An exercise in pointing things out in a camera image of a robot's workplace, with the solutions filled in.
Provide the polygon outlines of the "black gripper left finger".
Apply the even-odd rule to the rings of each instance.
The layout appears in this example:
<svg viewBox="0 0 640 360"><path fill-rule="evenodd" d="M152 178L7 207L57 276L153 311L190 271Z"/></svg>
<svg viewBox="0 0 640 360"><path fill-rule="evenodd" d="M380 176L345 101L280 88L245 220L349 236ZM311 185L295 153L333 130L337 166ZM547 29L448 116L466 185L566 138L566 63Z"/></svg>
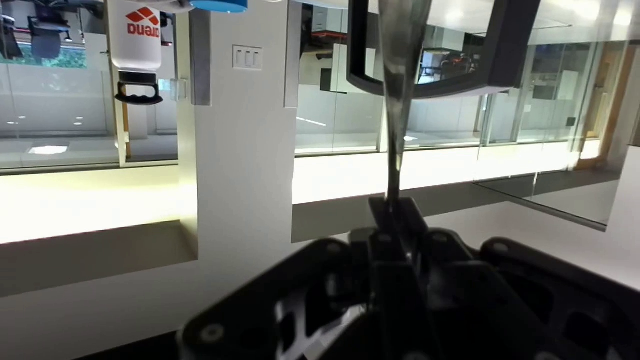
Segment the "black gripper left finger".
<svg viewBox="0 0 640 360"><path fill-rule="evenodd" d="M374 360L367 227L313 239L177 331L180 360Z"/></svg>

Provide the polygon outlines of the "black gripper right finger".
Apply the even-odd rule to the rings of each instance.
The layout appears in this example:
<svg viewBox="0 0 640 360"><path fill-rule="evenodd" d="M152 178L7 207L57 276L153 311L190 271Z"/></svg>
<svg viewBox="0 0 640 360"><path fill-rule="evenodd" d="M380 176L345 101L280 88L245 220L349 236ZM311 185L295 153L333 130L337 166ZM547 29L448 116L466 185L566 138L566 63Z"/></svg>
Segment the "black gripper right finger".
<svg viewBox="0 0 640 360"><path fill-rule="evenodd" d="M408 197L374 197L442 360L640 360L640 293L510 238L467 246Z"/></svg>

